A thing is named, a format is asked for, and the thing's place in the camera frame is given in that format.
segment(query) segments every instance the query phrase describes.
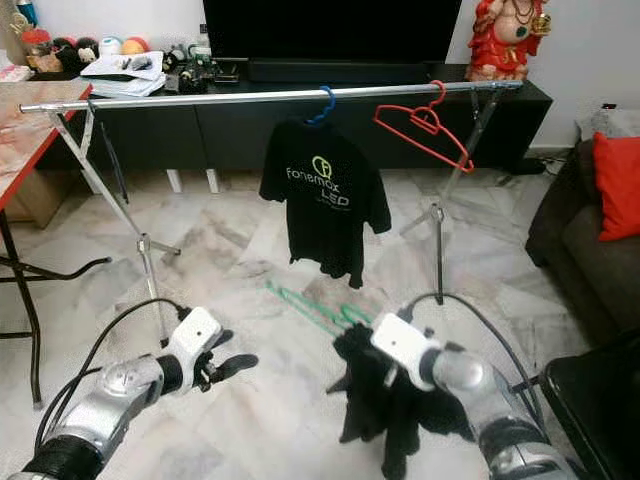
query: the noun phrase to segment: television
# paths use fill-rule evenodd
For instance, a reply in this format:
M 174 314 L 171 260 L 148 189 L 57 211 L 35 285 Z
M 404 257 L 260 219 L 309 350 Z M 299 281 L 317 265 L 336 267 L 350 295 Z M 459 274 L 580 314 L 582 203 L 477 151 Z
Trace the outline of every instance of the television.
M 462 0 L 204 0 L 213 56 L 280 65 L 443 63 Z

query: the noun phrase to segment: clothes rack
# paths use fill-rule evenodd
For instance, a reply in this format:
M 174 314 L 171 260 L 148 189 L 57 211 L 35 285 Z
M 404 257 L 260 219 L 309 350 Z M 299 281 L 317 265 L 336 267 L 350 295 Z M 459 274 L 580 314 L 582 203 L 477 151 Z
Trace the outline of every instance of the clothes rack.
M 516 90 L 522 87 L 521 81 L 491 81 L 491 82 L 454 82 L 445 84 L 447 92 L 469 92 L 473 103 L 473 116 L 475 126 L 469 139 L 467 140 L 466 149 L 469 155 L 473 154 L 475 147 L 480 140 L 482 133 L 491 120 L 491 116 L 498 105 L 501 94 L 506 90 Z M 383 86 L 383 87 L 355 87 L 355 88 L 338 88 L 331 90 L 337 100 L 348 98 L 363 98 L 391 95 L 418 95 L 437 93 L 440 87 L 434 84 L 424 85 L 399 85 L 399 86 Z M 478 92 L 491 92 L 489 101 L 484 108 L 480 109 L 478 100 Z M 168 106 L 196 106 L 196 105 L 217 105 L 230 103 L 252 103 L 252 102 L 284 102 L 296 100 L 324 100 L 329 94 L 325 90 L 284 90 L 271 92 L 255 92 L 255 93 L 224 93 L 224 94 L 206 94 L 206 95 L 179 95 L 171 97 L 149 97 L 142 99 L 96 99 L 91 100 L 91 105 L 86 100 L 73 102 L 53 102 L 40 103 L 32 105 L 20 105 L 22 113 L 45 113 L 50 118 L 54 127 L 58 130 L 66 144 L 71 149 L 81 168 L 83 174 L 88 177 L 93 186 L 104 196 L 114 213 L 128 226 L 129 230 L 136 237 L 136 248 L 140 253 L 142 263 L 145 270 L 147 287 L 151 298 L 158 296 L 157 283 L 151 259 L 151 249 L 158 249 L 174 255 L 179 255 L 180 250 L 162 243 L 153 241 L 149 235 L 144 233 L 133 221 L 128 214 L 123 203 L 109 190 L 102 178 L 87 159 L 87 152 L 91 142 L 91 136 L 94 126 L 93 109 L 114 109 L 114 108 L 153 108 Z M 68 111 L 85 110 L 86 119 L 84 132 L 80 141 L 76 140 L 64 117 L 64 113 Z M 460 178 L 461 171 L 454 169 L 447 185 L 440 196 L 440 200 L 434 203 L 429 212 L 422 215 L 416 221 L 408 225 L 404 231 L 406 232 L 420 222 L 428 219 L 430 216 L 434 218 L 438 226 L 438 303 L 442 305 L 444 301 L 443 285 L 442 285 L 442 222 L 444 220 L 445 204 Z M 161 342 L 166 341 L 168 333 L 161 316 L 159 307 L 156 310 L 161 325 Z

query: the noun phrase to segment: marble floor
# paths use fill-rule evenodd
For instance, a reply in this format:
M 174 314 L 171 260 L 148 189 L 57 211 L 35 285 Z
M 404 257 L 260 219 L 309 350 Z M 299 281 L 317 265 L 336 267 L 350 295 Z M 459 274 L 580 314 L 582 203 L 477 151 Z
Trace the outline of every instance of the marble floor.
M 346 398 L 324 391 L 344 364 L 331 336 L 265 284 L 271 280 L 333 310 L 354 304 L 371 316 L 432 291 L 432 226 L 400 232 L 428 208 L 447 175 L 445 169 L 383 172 L 393 229 L 376 236 L 366 227 L 364 287 L 357 291 L 346 278 L 321 274 L 311 261 L 289 265 L 284 206 L 258 197 L 256 174 L 223 172 L 218 195 L 209 193 L 204 172 L 185 172 L 182 194 L 171 193 L 162 172 L 129 175 L 135 221 L 155 240 L 183 249 L 178 257 L 154 254 L 161 293 L 208 308 L 234 330 L 234 340 L 216 351 L 218 361 L 252 352 L 260 364 L 206 394 L 162 398 L 134 421 L 100 478 L 382 478 L 382 439 L 338 443 Z M 588 349 L 562 295 L 523 248 L 551 180 L 478 170 L 461 180 L 445 223 L 447 289 L 494 322 L 531 373 L 552 358 Z M 84 188 L 69 197 L 47 229 L 15 225 L 13 232 L 25 261 L 52 269 L 70 271 L 94 257 L 114 259 L 75 281 L 31 285 L 43 330 L 41 383 L 47 402 L 77 371 L 116 312 L 146 298 L 142 265 L 124 225 L 100 196 Z M 171 311 L 165 317 L 175 325 Z M 420 304 L 416 322 L 485 355 L 517 381 L 497 342 L 455 302 Z M 15 286 L 0 285 L 0 329 L 26 325 Z M 156 351 L 157 340 L 153 310 L 141 311 L 108 336 L 95 364 Z M 41 416 L 31 407 L 29 350 L 27 340 L 0 343 L 0 478 L 29 459 Z M 571 455 L 557 420 L 546 406 L 545 412 L 552 440 Z M 488 478 L 474 444 L 428 432 L 421 433 L 421 441 L 420 452 L 409 460 L 409 479 Z

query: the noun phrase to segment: red hanger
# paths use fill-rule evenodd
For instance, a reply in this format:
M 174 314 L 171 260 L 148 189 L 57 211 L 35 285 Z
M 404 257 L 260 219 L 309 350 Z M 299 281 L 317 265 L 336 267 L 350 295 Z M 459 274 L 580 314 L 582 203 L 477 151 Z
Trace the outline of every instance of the red hanger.
M 440 80 L 434 80 L 431 83 L 438 85 L 440 87 L 440 97 L 438 97 L 433 102 L 431 102 L 428 107 L 408 108 L 408 107 L 402 107 L 400 105 L 378 105 L 378 107 L 376 108 L 376 114 L 373 117 L 373 121 L 379 125 L 382 125 L 391 133 L 394 133 L 395 135 L 399 136 L 403 140 L 406 140 L 410 144 L 418 147 L 419 149 L 427 152 L 428 154 L 433 155 L 436 158 L 439 158 L 443 162 L 447 162 L 452 167 L 459 168 L 464 173 L 471 173 L 473 172 L 475 167 L 473 165 L 473 161 L 469 158 L 469 152 L 464 147 L 464 145 L 460 142 L 460 140 L 458 140 L 456 136 L 449 131 L 448 128 L 446 128 L 440 123 L 440 117 L 438 117 L 438 114 L 433 110 L 433 107 L 441 104 L 444 101 L 444 97 L 447 95 L 447 87 L 445 87 L 444 83 L 442 83 Z M 426 145 L 421 144 L 417 140 L 414 140 L 408 135 L 402 133 L 401 131 L 392 127 L 388 123 L 385 123 L 383 120 L 380 119 L 380 113 L 384 110 L 400 110 L 402 112 L 408 113 L 409 120 L 411 121 L 411 123 L 413 123 L 414 125 L 417 125 L 418 127 L 420 127 L 421 129 L 423 129 L 424 131 L 426 131 L 431 135 L 438 135 L 440 132 L 444 132 L 444 134 L 447 135 L 447 137 L 453 140 L 453 143 L 456 144 L 456 146 L 462 153 L 462 156 L 464 157 L 464 162 L 460 163 L 460 159 L 452 160 L 448 157 L 445 157 L 441 153 L 438 153 L 435 150 L 427 147 Z

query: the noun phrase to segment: red figurine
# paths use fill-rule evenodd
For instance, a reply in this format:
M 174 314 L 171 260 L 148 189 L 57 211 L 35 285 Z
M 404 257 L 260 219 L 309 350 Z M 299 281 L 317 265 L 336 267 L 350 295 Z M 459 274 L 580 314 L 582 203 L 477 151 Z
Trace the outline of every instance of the red figurine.
M 525 80 L 527 54 L 537 55 L 540 40 L 551 32 L 551 17 L 543 11 L 548 1 L 482 0 L 476 8 L 466 79 Z

